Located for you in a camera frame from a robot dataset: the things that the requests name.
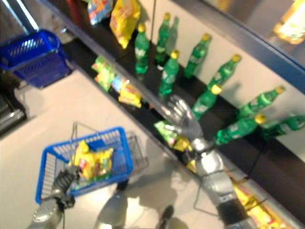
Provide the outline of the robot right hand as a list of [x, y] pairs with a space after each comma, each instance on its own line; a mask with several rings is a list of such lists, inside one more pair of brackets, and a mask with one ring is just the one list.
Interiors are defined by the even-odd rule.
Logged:
[[196, 120], [187, 102], [177, 95], [172, 95], [167, 105], [162, 107], [165, 119], [175, 132], [187, 137], [190, 142], [203, 137], [200, 123]]

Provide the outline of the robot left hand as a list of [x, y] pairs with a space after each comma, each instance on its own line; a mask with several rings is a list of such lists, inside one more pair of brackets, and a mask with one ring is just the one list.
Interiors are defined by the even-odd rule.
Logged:
[[80, 179], [80, 174], [81, 168], [79, 166], [70, 166], [61, 170], [53, 182], [52, 192], [66, 193], [72, 183]]

